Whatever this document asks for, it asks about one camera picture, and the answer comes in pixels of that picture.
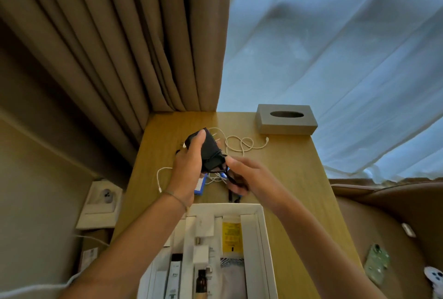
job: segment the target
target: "gray tissue box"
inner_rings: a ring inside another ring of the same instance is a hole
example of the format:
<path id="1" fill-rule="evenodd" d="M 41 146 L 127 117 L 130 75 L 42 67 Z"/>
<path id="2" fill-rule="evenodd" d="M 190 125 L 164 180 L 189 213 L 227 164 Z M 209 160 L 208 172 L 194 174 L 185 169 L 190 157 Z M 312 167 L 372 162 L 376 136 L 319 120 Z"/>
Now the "gray tissue box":
<path id="1" fill-rule="evenodd" d="M 309 105 L 259 104 L 256 113 L 262 134 L 313 134 L 318 124 Z"/>

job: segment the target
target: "person's left hand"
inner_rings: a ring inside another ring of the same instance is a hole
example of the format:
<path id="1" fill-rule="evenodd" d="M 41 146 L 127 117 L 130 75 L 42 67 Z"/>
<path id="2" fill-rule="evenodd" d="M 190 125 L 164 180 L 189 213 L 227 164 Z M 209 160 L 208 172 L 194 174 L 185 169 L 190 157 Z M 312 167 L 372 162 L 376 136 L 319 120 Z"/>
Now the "person's left hand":
<path id="1" fill-rule="evenodd" d="M 172 176 L 166 188 L 174 193 L 186 206 L 194 201 L 194 190 L 202 171 L 202 145 L 206 139 L 205 130 L 192 138 L 189 149 L 181 149 L 175 156 Z"/>

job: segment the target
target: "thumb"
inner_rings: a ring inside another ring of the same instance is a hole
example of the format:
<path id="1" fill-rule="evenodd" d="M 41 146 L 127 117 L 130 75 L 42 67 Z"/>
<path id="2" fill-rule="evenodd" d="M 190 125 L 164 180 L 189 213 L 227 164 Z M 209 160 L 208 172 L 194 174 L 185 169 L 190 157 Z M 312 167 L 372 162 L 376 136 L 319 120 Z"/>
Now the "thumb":
<path id="1" fill-rule="evenodd" d="M 200 152 L 202 150 L 202 145 L 206 140 L 205 130 L 200 130 L 198 134 L 192 138 L 191 144 L 189 145 L 189 151 Z"/>
<path id="2" fill-rule="evenodd" d="M 245 178 L 252 172 L 252 168 L 246 166 L 243 162 L 235 160 L 231 156 L 226 156 L 224 160 L 226 161 L 228 167 L 232 169 L 234 173 L 240 174 Z"/>

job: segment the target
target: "yellow label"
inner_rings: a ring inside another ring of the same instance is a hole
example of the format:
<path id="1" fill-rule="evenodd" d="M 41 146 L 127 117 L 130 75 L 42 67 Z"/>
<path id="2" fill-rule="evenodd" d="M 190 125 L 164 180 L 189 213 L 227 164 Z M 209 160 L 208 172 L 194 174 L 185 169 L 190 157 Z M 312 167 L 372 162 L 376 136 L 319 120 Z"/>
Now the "yellow label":
<path id="1" fill-rule="evenodd" d="M 241 223 L 223 222 L 223 252 L 243 253 Z"/>

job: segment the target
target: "person's right hand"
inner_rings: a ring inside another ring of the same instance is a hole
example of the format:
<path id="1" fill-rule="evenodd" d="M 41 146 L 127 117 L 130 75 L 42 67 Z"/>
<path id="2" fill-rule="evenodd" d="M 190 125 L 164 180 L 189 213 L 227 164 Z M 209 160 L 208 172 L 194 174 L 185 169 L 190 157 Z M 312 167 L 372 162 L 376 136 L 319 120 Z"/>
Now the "person's right hand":
<path id="1" fill-rule="evenodd" d="M 230 170 L 243 177 L 258 201 L 275 212 L 288 191 L 268 168 L 261 162 L 246 157 L 227 156 L 225 160 Z M 245 188 L 232 184 L 230 181 L 226 183 L 226 186 L 238 195 L 244 196 L 248 193 Z"/>

